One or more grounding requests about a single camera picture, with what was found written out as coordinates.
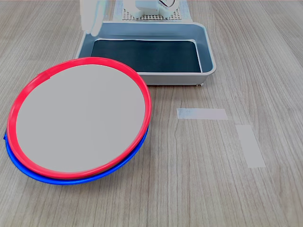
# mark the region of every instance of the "red plate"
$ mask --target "red plate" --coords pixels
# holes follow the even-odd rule
[[[75,59],[40,73],[21,91],[7,136],[28,169],[84,178],[121,162],[146,133],[151,111],[149,90],[133,69],[105,58]]]

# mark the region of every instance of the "blue plate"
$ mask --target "blue plate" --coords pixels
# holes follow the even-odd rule
[[[144,134],[143,138],[140,140],[140,142],[138,143],[138,145],[134,148],[134,150],[132,150],[132,152],[122,161],[120,162],[118,165],[112,167],[111,169],[104,171],[100,174],[91,176],[91,177],[87,177],[87,178],[82,178],[82,179],[73,179],[73,180],[59,180],[59,179],[52,179],[52,178],[48,178],[48,177],[44,177],[42,175],[36,174],[35,172],[27,169],[24,165],[22,165],[19,160],[15,157],[15,155],[13,154],[10,146],[9,146],[9,140],[8,137],[5,133],[4,136],[4,140],[6,142],[6,150],[8,151],[9,157],[12,160],[12,162],[15,164],[15,166],[24,174],[26,174],[27,176],[44,182],[44,183],[49,183],[49,184],[56,184],[56,185],[73,185],[73,184],[80,184],[80,183],[88,183],[91,181],[95,181],[97,179],[100,179],[102,177],[105,177],[111,173],[113,173],[114,171],[118,170],[119,168],[121,168],[122,166],[124,166],[129,160],[131,160],[135,154],[139,151],[139,149],[141,148],[142,144],[144,143],[146,136],[148,133],[148,129],[146,131],[146,133]]]

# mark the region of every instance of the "dark tray liner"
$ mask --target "dark tray liner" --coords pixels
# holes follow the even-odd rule
[[[137,72],[201,72],[191,41],[97,40],[91,56],[119,61]]]

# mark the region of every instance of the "wood grain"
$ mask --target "wood grain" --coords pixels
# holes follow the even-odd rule
[[[0,227],[301,227],[303,4],[189,1],[217,71],[204,87],[150,87],[148,137],[98,181],[48,185],[0,143]],[[108,13],[112,18],[114,1]],[[0,132],[21,89],[75,57],[78,1],[0,1]],[[224,108],[227,121],[178,120],[177,108]],[[235,125],[250,124],[265,168],[248,168]]]

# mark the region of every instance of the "plate rim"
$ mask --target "plate rim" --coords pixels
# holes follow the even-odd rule
[[[144,105],[145,105],[145,113],[144,113],[144,119],[142,126],[133,140],[133,142],[128,146],[126,150],[124,150],[123,153],[121,153],[119,156],[111,160],[110,162],[98,166],[96,168],[85,170],[85,171],[79,171],[79,172],[59,172],[50,170],[47,168],[44,168],[42,166],[39,166],[32,160],[30,160],[25,153],[22,151],[18,139],[17,139],[17,117],[19,110],[27,98],[27,96],[40,84],[44,83],[48,79],[50,79],[52,76],[56,75],[59,72],[62,72],[64,70],[81,66],[81,65],[102,65],[102,66],[108,66],[113,69],[119,70],[125,75],[129,76],[140,88],[143,98],[144,98]],[[9,141],[10,148],[16,158],[22,163],[26,168],[30,169],[31,171],[43,175],[49,178],[55,178],[55,179],[79,179],[84,177],[89,177],[92,175],[100,174],[111,167],[117,165],[119,162],[121,162],[124,158],[129,155],[132,150],[136,147],[136,145],[140,142],[140,140],[143,138],[144,134],[146,133],[146,130],[149,126],[150,120],[151,120],[151,113],[152,113],[152,101],[149,89],[144,82],[144,80],[141,78],[141,76],[132,68],[129,66],[115,61],[113,59],[107,59],[107,58],[99,58],[99,57],[85,57],[85,58],[78,58],[69,60],[63,63],[60,63],[58,65],[55,65],[42,73],[38,74],[32,81],[30,81],[20,92],[20,94],[17,96],[11,111],[9,113],[8,123],[7,123],[7,137]]]

